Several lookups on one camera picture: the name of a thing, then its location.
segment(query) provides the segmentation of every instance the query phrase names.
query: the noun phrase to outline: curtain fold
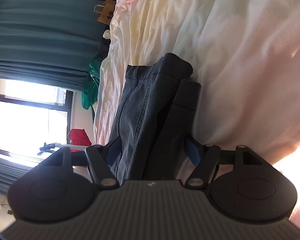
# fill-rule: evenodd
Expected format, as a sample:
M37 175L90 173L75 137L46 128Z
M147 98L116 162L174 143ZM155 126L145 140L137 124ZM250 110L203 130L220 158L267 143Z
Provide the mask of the curtain fold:
M0 158L0 193L7 194L9 187L31 169Z
M105 24L104 0L0 0L0 78L82 90Z

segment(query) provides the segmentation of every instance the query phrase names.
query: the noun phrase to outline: dark window frame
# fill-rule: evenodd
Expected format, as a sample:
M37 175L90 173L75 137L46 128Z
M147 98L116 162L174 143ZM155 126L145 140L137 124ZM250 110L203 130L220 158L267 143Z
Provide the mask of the dark window frame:
M0 101L6 102L6 103L12 103L12 104L18 104L18 105L24 105L24 106L34 106L39 108L46 108L51 110L58 110L58 111L64 111L67 112L67 135L70 132L70 125L71 125L71 111L72 111L72 100L73 100L73 92L67 90L66 91L66 101L64 106L60 106L58 104L52 105L52 104L45 104L45 103L37 103L37 102L31 102L31 101L23 101L18 99L12 99L12 98L6 98L0 95ZM4 150L0 149L0 154L11 156L18 159L33 161L33 162L41 162L41 158L35 158L35 157L29 157L29 156L23 156L20 154L10 153Z

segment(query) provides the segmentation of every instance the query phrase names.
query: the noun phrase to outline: red object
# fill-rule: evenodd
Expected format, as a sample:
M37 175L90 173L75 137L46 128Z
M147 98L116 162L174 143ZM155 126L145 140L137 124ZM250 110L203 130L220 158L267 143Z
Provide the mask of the red object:
M84 129L71 129L68 138L70 139L70 144L73 145L84 145L91 146L92 143Z

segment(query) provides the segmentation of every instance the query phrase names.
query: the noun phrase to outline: green cloth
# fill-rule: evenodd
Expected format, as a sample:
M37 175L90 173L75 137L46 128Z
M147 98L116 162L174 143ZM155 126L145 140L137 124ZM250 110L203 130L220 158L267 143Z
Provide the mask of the green cloth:
M88 110L98 100L101 63L100 53L97 53L89 64L90 71L87 75L87 84L82 90L81 103L84 109Z

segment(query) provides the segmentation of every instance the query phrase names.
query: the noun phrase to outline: wall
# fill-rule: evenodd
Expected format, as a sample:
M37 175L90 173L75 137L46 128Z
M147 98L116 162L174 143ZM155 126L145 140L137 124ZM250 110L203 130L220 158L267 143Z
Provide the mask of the wall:
M71 111L71 128L84 129L90 141L94 144L91 108L89 108L89 110L85 110L82 107L81 93L79 92L74 92Z

